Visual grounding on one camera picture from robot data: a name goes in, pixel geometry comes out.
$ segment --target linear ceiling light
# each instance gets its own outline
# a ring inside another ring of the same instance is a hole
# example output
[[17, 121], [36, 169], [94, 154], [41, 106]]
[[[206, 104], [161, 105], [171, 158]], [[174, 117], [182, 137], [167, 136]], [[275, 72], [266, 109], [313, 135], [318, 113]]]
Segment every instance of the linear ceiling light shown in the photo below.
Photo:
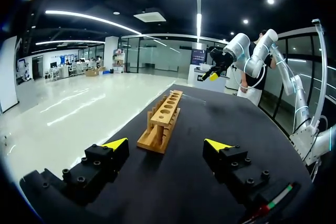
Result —
[[298, 61], [298, 62], [306, 62], [305, 60], [297, 60], [297, 59], [288, 59], [289, 61]]
[[93, 17], [93, 16], [90, 16], [90, 15], [85, 15], [85, 14], [81, 14], [81, 13], [72, 13], [72, 12], [64, 12], [62, 10], [46, 10], [46, 14], [58, 14], [58, 15], [69, 15], [69, 16], [76, 16], [76, 17], [81, 17], [81, 18], [88, 18], [88, 19], [93, 19], [93, 20], [96, 20], [96, 21], [100, 21], [100, 22], [103, 22], [103, 23], [107, 23], [107, 24], [110, 24], [112, 26], [118, 26], [122, 29], [125, 29], [125, 30], [128, 30], [128, 31], [131, 31], [135, 34], [139, 34], [141, 35], [140, 32], [138, 31], [135, 31], [129, 27], [126, 27], [126, 26], [122, 26], [122, 25], [119, 25], [117, 23], [114, 23], [114, 22], [111, 22], [111, 21], [108, 21], [106, 19], [102, 19], [102, 18], [97, 18], [97, 17]]
[[54, 50], [54, 49], [57, 49], [57, 48], [50, 48], [50, 49], [38, 50], [38, 51], [35, 51], [35, 52], [42, 52], [42, 51], [48, 51], [48, 50]]
[[94, 41], [94, 40], [53, 40], [53, 41], [44, 41], [44, 42], [38, 42], [36, 45], [44, 45], [49, 43], [63, 43], [63, 42], [74, 42], [74, 43], [98, 43], [98, 44], [105, 44], [104, 41]]
[[170, 49], [172, 49], [173, 51], [175, 51], [175, 52], [178, 52], [178, 53], [180, 54], [180, 52], [179, 52], [179, 51], [177, 51], [177, 50], [175, 50], [174, 48], [171, 48], [171, 47], [170, 47]]
[[155, 41], [156, 43], [159, 43], [159, 44], [164, 45], [165, 47], [167, 46], [166, 44], [164, 44], [164, 43], [162, 43], [162, 42], [159, 42], [159, 41], [157, 41], [156, 39], [154, 39], [154, 41]]
[[201, 36], [201, 23], [202, 23], [202, 14], [197, 14], [197, 36]]

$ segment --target air vent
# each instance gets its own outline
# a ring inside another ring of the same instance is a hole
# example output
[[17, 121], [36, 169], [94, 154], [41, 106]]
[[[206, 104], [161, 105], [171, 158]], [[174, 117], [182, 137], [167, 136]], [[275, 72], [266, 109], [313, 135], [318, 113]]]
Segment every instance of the air vent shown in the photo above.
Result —
[[148, 22], [165, 22], [165, 18], [159, 12], [153, 13], [141, 13], [136, 14], [134, 17], [138, 18], [139, 20], [148, 23]]

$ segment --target black work surface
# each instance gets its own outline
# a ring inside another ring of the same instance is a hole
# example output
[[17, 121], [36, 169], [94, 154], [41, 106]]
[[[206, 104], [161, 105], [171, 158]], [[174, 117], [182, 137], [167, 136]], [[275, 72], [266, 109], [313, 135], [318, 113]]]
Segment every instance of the black work surface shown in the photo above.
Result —
[[113, 184], [107, 184], [87, 209], [111, 223], [236, 223], [245, 213], [225, 185], [220, 185], [202, 157], [205, 138], [248, 150], [252, 162], [302, 185], [283, 211], [295, 210], [311, 185], [309, 174], [285, 135], [250, 101], [234, 95], [173, 85], [183, 91], [180, 115], [164, 155], [137, 148], [146, 129], [147, 111], [110, 141], [129, 140], [130, 156]]

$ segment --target recessed ceiling light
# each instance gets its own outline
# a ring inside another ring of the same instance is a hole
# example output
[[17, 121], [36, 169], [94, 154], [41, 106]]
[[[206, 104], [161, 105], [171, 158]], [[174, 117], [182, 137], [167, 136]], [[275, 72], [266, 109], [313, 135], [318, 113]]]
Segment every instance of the recessed ceiling light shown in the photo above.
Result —
[[272, 5], [272, 4], [274, 4], [274, 0], [267, 0], [267, 3]]

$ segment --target cable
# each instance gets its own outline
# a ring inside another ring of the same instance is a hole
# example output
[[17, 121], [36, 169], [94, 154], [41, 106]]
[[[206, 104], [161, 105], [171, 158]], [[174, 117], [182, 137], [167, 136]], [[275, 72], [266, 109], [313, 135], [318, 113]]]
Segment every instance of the cable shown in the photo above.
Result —
[[315, 145], [315, 143], [316, 143], [316, 139], [317, 139], [318, 135], [319, 135], [319, 130], [317, 130], [315, 140], [314, 140], [313, 144], [311, 145], [311, 147], [310, 147], [308, 153], [306, 154], [306, 156], [305, 156], [304, 159], [302, 160], [302, 162], [304, 162], [304, 161], [306, 160], [306, 158], [308, 157], [309, 153], [310, 153], [311, 150], [313, 149], [313, 147], [314, 147], [314, 145]]
[[261, 76], [261, 78], [260, 78], [260, 80], [256, 83], [256, 84], [254, 84], [252, 87], [243, 87], [240, 83], [238, 83], [238, 81], [237, 81], [237, 79], [236, 79], [236, 76], [233, 74], [233, 77], [234, 77], [234, 79], [235, 79], [235, 81], [236, 81], [236, 83], [241, 87], [241, 88], [243, 88], [243, 89], [252, 89], [252, 88], [254, 88], [254, 87], [256, 87], [261, 81], [262, 81], [262, 79], [264, 78], [264, 76], [265, 76], [265, 64], [263, 65], [263, 68], [264, 68], [264, 71], [263, 71], [263, 73], [262, 73], [262, 76]]
[[295, 132], [297, 132], [297, 130], [304, 125], [304, 123], [306, 123], [308, 120], [311, 120], [311, 118], [307, 118], [306, 120], [304, 120], [294, 131], [292, 134], [294, 134]]

